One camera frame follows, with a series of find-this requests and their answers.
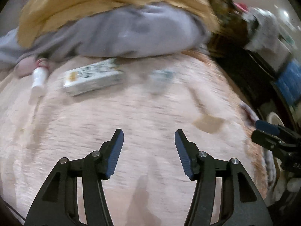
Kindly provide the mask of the white trash bucket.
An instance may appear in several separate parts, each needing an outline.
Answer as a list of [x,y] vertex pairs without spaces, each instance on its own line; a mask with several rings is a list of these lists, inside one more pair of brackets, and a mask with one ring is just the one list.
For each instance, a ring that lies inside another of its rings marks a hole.
[[[268,114],[267,121],[273,125],[280,125],[282,127],[284,126],[282,120],[275,112],[270,112]],[[282,171],[282,168],[281,168],[282,161],[279,158],[277,158],[275,155],[273,155],[273,157],[274,157],[274,163],[275,163],[276,169],[279,171]]]

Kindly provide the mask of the brown white fleece blanket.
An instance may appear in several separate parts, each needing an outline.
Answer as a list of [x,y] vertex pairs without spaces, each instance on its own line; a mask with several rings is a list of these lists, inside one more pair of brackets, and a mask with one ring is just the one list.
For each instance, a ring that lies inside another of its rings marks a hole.
[[272,146],[271,135],[267,134],[265,130],[261,130],[261,127],[266,127],[266,124],[249,105],[241,101],[239,107],[243,114],[247,134],[251,139],[247,143],[247,153],[252,156],[255,167],[255,181],[258,185],[269,190],[277,180],[274,156],[270,149]]

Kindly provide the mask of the pink embroidered bedspread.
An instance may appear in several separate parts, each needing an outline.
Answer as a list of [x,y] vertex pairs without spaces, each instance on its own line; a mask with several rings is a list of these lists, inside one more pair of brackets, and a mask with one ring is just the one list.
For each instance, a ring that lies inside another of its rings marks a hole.
[[122,84],[72,97],[63,74],[93,63],[54,64],[43,98],[30,103],[32,77],[1,73],[1,196],[26,216],[61,157],[81,159],[122,129],[117,167],[103,183],[115,225],[183,225],[195,183],[185,176],[174,133],[212,157],[238,158],[267,194],[261,148],[251,142],[238,89],[206,56],[119,60]]

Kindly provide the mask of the white plastic bag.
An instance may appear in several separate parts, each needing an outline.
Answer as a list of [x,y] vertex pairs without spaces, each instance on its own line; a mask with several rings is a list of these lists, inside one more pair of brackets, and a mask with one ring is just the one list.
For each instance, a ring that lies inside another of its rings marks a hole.
[[249,43],[244,47],[251,52],[263,49],[277,52],[279,47],[279,23],[273,13],[261,8],[249,8],[242,15],[247,23]]

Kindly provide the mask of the wooden baby crib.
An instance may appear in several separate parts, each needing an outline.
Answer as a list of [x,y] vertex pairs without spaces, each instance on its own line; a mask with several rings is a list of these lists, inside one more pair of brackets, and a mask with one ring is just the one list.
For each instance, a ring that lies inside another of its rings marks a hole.
[[243,12],[232,0],[208,1],[219,22],[219,30],[212,33],[207,43],[210,56],[220,58],[243,49],[249,42]]

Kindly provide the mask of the small white bottle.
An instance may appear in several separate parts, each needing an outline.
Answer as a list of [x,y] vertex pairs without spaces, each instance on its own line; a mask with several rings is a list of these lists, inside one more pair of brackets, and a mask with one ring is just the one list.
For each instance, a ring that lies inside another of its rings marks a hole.
[[41,58],[36,61],[36,68],[32,73],[32,77],[30,104],[35,103],[46,94],[46,82],[49,77],[49,61],[47,59]]

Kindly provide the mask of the green white milk carton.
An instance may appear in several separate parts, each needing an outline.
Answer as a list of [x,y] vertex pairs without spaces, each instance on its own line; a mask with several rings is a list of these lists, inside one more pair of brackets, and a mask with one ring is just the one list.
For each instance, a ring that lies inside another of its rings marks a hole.
[[69,95],[77,96],[120,84],[123,79],[124,72],[118,69],[115,59],[111,58],[66,71],[62,87]]

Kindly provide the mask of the grey blue quilt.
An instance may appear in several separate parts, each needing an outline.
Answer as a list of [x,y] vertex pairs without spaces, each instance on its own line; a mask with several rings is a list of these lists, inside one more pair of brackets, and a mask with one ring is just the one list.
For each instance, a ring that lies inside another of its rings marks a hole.
[[133,5],[69,22],[38,37],[29,48],[17,42],[17,29],[1,37],[1,69],[29,56],[53,62],[75,56],[143,58],[178,53],[205,44],[210,32],[198,16],[167,3]]

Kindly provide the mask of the yellow ruffled pillow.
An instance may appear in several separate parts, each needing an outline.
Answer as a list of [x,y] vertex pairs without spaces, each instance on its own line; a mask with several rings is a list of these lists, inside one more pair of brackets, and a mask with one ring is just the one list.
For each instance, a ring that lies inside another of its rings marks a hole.
[[219,21],[208,0],[29,0],[21,10],[17,41],[30,48],[41,35],[56,31],[70,21],[107,12],[126,5],[144,6],[166,2],[201,18],[210,32],[219,30]]

